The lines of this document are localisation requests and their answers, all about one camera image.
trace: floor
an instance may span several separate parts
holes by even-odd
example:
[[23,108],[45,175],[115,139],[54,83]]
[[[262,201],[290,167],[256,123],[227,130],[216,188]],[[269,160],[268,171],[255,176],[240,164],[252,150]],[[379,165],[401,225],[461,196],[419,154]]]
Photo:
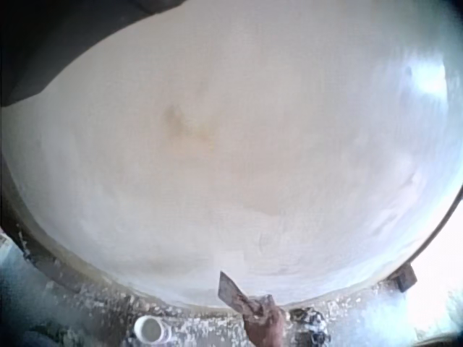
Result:
[[[325,316],[330,346],[411,346],[463,327],[463,204],[433,243],[412,263],[418,282],[405,294],[384,281],[355,294],[311,306]],[[95,301],[50,281],[6,237],[1,243],[0,338],[12,346],[27,330],[47,322],[71,327],[81,346],[138,346],[131,339],[136,317],[159,313],[173,327],[171,346],[250,346],[241,320],[234,315],[189,313],[157,307],[144,298],[117,303]],[[286,324],[286,344],[306,346],[297,327]]]

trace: hand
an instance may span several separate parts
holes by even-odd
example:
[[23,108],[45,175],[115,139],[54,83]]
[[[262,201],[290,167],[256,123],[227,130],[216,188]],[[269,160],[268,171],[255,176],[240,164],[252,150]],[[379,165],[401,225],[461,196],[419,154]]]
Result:
[[282,311],[275,304],[269,307],[267,320],[264,324],[254,320],[245,321],[247,337],[256,347],[282,347],[284,317]]

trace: white cup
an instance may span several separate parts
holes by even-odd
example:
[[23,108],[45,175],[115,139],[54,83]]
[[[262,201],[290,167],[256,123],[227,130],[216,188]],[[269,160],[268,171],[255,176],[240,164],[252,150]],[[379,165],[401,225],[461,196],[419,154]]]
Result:
[[172,330],[161,318],[142,316],[137,319],[133,328],[138,340],[148,345],[161,345],[169,342]]

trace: large white round surface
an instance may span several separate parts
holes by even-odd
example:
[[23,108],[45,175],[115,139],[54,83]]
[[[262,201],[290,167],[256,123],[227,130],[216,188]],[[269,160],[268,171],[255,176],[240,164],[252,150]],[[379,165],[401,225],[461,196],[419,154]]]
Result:
[[189,0],[4,110],[43,230],[110,278],[218,306],[388,275],[463,182],[463,50],[434,1]]

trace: white plastic container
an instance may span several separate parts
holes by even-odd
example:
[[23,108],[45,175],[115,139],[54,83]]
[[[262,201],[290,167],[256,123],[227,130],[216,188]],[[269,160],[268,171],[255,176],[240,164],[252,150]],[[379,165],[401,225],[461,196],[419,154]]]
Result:
[[138,340],[148,345],[161,345],[169,342],[172,330],[161,318],[142,316],[137,319],[134,332]]

